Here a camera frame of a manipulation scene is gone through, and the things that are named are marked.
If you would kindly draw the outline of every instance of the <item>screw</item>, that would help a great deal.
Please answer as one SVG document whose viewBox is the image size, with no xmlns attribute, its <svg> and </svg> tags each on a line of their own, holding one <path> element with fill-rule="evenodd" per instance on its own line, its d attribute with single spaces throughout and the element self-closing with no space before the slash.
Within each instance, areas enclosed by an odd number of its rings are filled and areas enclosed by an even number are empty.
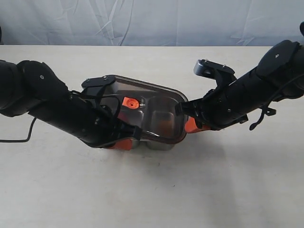
<svg viewBox="0 0 304 228">
<path fill-rule="evenodd" d="M 95 120 L 95 123 L 94 123 L 94 124 L 95 124 L 95 125 L 98 125 L 99 120 L 100 120 L 99 118 L 96 118 L 96 120 Z"/>
</svg>

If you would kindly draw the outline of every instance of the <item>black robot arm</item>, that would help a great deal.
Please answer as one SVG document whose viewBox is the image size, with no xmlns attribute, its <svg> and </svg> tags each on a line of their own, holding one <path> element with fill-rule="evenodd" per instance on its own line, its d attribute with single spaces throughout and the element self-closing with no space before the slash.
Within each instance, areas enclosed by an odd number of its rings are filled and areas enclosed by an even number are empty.
<svg viewBox="0 0 304 228">
<path fill-rule="evenodd" d="M 177 115 L 192 117 L 190 121 L 195 126 L 189 128 L 189 133 L 195 128 L 221 130 L 236 123 L 242 124 L 248 121 L 248 113 L 260 108 L 260 119 L 250 126 L 253 130 L 264 115 L 276 114 L 276 110 L 268 107 L 272 101 L 303 96 L 304 47 L 298 42 L 284 40 L 273 46 L 255 68 L 239 79 L 235 78 L 230 67 L 204 59 L 197 61 L 194 73 L 215 79 L 217 87 L 203 98 L 176 106 Z"/>
<path fill-rule="evenodd" d="M 1 114 L 28 113 L 90 147 L 109 148 L 124 139 L 140 139 L 139 127 L 117 118 L 119 100 L 114 114 L 100 106 L 105 90 L 115 89 L 114 76 L 87 79 L 82 87 L 81 93 L 69 91 L 45 63 L 22 61 L 15 65 L 0 60 Z"/>
</svg>

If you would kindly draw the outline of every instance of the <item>white table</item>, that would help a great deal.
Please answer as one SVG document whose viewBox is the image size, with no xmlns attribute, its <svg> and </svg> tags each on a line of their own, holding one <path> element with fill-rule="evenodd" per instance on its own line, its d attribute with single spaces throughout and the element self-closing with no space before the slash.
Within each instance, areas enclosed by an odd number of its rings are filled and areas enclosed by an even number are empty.
<svg viewBox="0 0 304 228">
<path fill-rule="evenodd" d="M 197 59 L 240 77 L 268 47 L 0 46 L 0 59 L 46 62 L 70 89 L 117 74 L 202 97 L 215 82 Z M 304 99 L 271 104 L 277 115 L 188 135 L 168 152 L 91 149 L 37 121 L 28 143 L 0 144 L 0 227 L 303 227 Z M 31 117 L 0 117 L 0 138 L 25 138 Z"/>
</svg>

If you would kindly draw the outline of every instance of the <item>white backdrop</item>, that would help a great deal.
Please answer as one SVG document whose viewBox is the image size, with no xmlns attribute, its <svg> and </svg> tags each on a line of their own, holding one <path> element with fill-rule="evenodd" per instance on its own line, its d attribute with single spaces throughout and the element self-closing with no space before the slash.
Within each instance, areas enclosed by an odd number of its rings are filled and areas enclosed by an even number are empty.
<svg viewBox="0 0 304 228">
<path fill-rule="evenodd" d="M 1 0 L 4 44 L 272 46 L 303 40 L 301 0 Z"/>
</svg>

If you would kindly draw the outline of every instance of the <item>stainless steel container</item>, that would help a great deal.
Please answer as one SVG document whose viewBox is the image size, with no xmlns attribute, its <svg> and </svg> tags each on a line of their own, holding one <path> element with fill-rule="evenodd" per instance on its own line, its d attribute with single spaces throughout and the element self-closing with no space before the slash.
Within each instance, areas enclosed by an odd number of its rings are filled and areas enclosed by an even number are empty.
<svg viewBox="0 0 304 228">
<path fill-rule="evenodd" d="M 105 96 L 115 95 L 123 103 L 119 118 L 143 129 L 142 140 L 152 150 L 170 150 L 181 142 L 186 132 L 187 116 L 176 116 L 175 105 L 188 101 L 186 96 L 174 89 L 154 85 L 122 76 L 116 77 L 116 89 L 106 91 Z M 111 99 L 102 99 L 115 113 L 117 104 Z M 133 141 L 133 148 L 140 142 Z"/>
</svg>

